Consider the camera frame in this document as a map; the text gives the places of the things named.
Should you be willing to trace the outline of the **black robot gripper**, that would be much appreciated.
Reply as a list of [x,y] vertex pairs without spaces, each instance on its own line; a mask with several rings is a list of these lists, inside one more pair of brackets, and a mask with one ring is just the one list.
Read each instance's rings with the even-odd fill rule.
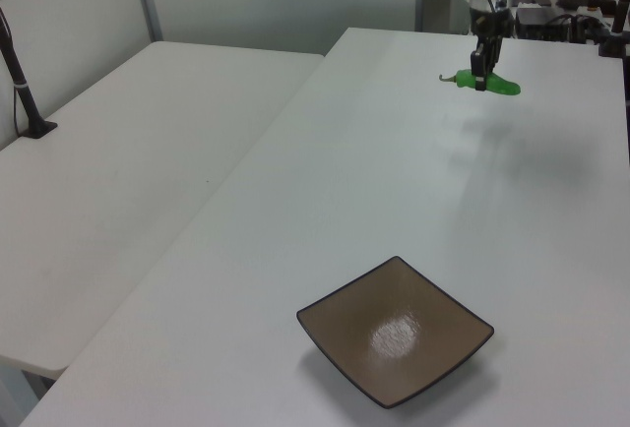
[[498,63],[502,38],[513,35],[513,15],[509,9],[490,12],[470,8],[470,16],[472,34],[478,41],[487,42],[487,58],[484,48],[471,53],[474,88],[483,92],[487,89],[487,74],[490,75]]

